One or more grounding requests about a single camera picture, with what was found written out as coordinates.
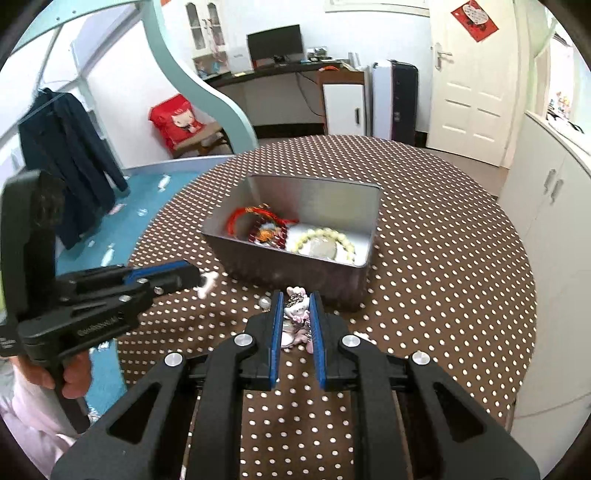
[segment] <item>glass cabinet door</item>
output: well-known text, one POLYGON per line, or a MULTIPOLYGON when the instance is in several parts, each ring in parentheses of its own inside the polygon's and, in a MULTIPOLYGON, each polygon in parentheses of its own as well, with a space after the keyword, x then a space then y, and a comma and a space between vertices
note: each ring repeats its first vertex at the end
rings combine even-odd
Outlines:
POLYGON ((185 5, 185 9, 187 10, 187 16, 189 18, 189 26, 191 27, 195 49, 198 51, 204 50, 207 47, 207 44, 205 43, 205 37, 203 36, 202 24, 199 20, 197 7, 194 3, 190 2, 185 5))
POLYGON ((222 23, 220 22, 217 6, 213 2, 207 4, 207 12, 209 13, 209 21, 212 29, 213 41, 218 47, 226 44, 223 38, 222 23))

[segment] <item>red string bracelet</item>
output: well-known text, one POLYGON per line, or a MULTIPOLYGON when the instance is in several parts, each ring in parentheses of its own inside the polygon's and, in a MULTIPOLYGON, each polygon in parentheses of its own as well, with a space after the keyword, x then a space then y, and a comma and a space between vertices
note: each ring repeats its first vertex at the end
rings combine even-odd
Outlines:
POLYGON ((234 236, 234 225, 238 217, 244 215, 245 213, 256 213, 257 215, 261 215, 263 217, 267 217, 268 219, 273 220, 276 225, 278 226, 286 226, 288 223, 298 223, 299 220, 284 220, 279 218, 274 213, 270 212, 269 210, 265 210, 260 207, 242 207, 237 208, 234 210, 234 213, 230 215, 230 218, 226 222, 226 232, 228 235, 234 236))

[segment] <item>polka dot tablecloth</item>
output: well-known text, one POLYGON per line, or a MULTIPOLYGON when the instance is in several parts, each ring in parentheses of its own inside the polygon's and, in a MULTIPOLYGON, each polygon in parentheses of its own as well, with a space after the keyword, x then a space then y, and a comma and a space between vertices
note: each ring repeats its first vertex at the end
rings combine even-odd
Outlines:
MULTIPOLYGON (((131 264, 182 258, 221 275, 207 300, 193 290, 156 299, 140 328, 119 339, 128 384, 167 352, 211 351, 242 331, 270 294, 229 278, 200 236, 204 219, 249 173, 379 184, 368 294, 358 311, 338 313, 384 352, 428 352, 505 422, 535 340, 534 280, 521 241, 494 198, 456 167, 371 137, 296 138, 237 155, 162 208, 131 264)), ((350 422, 348 394, 320 390, 312 356, 301 347, 283 352, 277 389, 245 395, 241 475, 352 479, 350 422)))

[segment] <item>white bead bracelet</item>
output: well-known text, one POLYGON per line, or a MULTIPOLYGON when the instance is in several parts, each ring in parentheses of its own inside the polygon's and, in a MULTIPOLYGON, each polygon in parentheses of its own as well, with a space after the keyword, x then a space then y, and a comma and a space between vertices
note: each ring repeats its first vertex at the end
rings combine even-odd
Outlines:
POLYGON ((341 244, 341 246, 345 249, 345 252, 347 253, 347 262, 353 263, 355 260, 355 246, 347 239, 344 233, 340 233, 337 230, 330 228, 318 228, 316 230, 309 229, 306 233, 302 234, 302 236, 298 238, 291 251, 299 253, 306 242, 309 242, 313 238, 317 237, 332 238, 337 243, 341 244))

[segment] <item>dark blue jacket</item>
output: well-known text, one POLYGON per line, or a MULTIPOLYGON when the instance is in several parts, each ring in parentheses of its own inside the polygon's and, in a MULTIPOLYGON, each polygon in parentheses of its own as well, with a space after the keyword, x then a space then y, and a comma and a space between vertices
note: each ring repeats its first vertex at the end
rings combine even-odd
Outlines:
POLYGON ((71 93, 43 89, 18 132, 27 168, 48 171, 66 184, 63 220, 56 232, 71 248, 115 204, 106 175, 121 191, 127 189, 127 182, 71 93))

